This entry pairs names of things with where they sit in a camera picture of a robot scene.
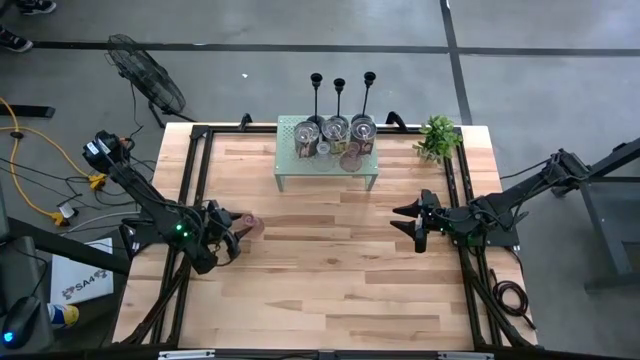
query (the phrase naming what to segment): wooden plank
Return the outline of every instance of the wooden plank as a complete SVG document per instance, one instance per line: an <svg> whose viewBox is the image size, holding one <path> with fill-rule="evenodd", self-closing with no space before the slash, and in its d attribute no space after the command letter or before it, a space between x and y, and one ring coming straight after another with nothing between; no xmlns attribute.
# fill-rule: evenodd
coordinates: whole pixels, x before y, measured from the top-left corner
<svg viewBox="0 0 640 360"><path fill-rule="evenodd" d="M178 196L191 126L168 123L162 142L154 185L171 199ZM463 127L463 133L475 195L500 191L488 129ZM414 201L423 188L443 206L450 203L442 166L415 157L411 144L418 139L376 140L380 176L371 192L363 191L362 178L321 177L288 178L280 193L273 177L275 134L216 135L204 198L253 212L265 228L242 240L243 253L233 264L201 276L192 272L180 346L471 349L457 250L448 237L431 233L427 252L416 254L411 239L389 225L408 220L391 209ZM198 149L189 199L202 144ZM454 172L459 178L457 161ZM154 245L134 259L115 341L155 301L166 251ZM500 279L523 283L510 254L488 249L487 258ZM480 313L488 339L482 306ZM514 326L535 342L519 320Z"/></svg>

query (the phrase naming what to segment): potted plant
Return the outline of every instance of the potted plant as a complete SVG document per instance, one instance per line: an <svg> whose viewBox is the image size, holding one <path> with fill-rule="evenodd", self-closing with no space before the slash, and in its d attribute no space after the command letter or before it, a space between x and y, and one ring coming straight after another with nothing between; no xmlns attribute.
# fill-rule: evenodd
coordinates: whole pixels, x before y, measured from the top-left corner
<svg viewBox="0 0 640 360"><path fill-rule="evenodd" d="M436 161L451 158L451 148L462 143L462 137L453 132L453 121L444 115L429 116L428 125L422 124L420 133L424 141L413 144L420 158Z"/></svg>

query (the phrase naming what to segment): shoe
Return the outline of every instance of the shoe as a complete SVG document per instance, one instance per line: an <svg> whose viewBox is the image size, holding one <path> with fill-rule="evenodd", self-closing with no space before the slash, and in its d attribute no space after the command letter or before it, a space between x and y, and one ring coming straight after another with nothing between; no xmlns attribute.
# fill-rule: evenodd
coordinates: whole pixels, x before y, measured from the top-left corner
<svg viewBox="0 0 640 360"><path fill-rule="evenodd" d="M20 14L22 15L40 15L40 14L50 14L53 10L56 9L56 3L53 1L46 0L30 0L30 1L21 1L18 3L18 8L20 9Z"/></svg>
<svg viewBox="0 0 640 360"><path fill-rule="evenodd" d="M33 47L33 43L9 30L0 29L0 46L14 52L25 52Z"/></svg>

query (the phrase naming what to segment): concrete floor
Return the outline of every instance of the concrete floor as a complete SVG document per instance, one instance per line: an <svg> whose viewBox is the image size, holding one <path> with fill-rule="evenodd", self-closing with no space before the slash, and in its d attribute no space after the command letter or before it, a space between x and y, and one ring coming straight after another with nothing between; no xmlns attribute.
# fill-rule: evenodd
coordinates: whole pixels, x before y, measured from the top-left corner
<svg viewBox="0 0 640 360"><path fill-rule="evenodd" d="M22 18L11 13L2 21L43 41L104 41L110 34L125 33L141 42L447 44L438 0L192 0L188 6L175 0L66 0L59 5L51 16ZM640 3L633 0L450 0L450 6L460 46L640 47ZM200 120L239 121L250 112L257 121L273 121L278 114L308 113L313 104L308 75L315 71L328 80L347 80L343 109L355 112L363 96L362 73L371 70L378 80L369 108L379 119L395 110L408 123L438 113L460 123L446 54L152 55L185 94L186 114ZM560 147L591 163L640 133L634 106L640 58L462 56L461 62L473 123L490 127L501 174L536 163ZM22 123L59 141L85 169L82 145L98 130L128 134L135 129L129 85L107 63L104 51L36 49L19 56L2 52L0 66L0 96L11 103L57 108L53 120ZM325 83L319 99L325 112L333 110L333 94ZM155 159L162 131L140 94L137 118L146 126L138 137L136 156ZM0 156L9 156L10 145L0 143ZM21 143L17 161L74 175L57 153L42 155L50 151L41 139L29 136ZM629 166L630 172L640 170L636 164ZM0 179L11 216L56 231L24 204L7 174L0 174ZM47 183L65 191L64 184ZM48 209L61 200L28 183L24 188ZM553 350L640 357L640 294L589 296L583 290L584 282L608 273L610 265L580 195L557 200L543 194L524 210L530 215L518 226L521 256L540 344ZM84 209L80 220L108 211L117 210ZM101 233L75 237L88 240Z"/></svg>

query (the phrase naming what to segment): fan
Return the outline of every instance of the fan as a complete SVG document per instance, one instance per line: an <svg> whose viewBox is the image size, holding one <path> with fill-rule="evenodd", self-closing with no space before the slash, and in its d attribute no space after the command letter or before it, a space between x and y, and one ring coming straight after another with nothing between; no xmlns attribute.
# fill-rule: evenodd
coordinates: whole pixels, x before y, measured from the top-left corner
<svg viewBox="0 0 640 360"><path fill-rule="evenodd" d="M149 109L156 118L158 125L164 129L155 106L165 115L175 115L191 122L197 122L181 114L186 101L178 86L171 80L167 70L160 66L130 37L122 34L109 36L108 53L118 73L129 80L147 99Z"/></svg>

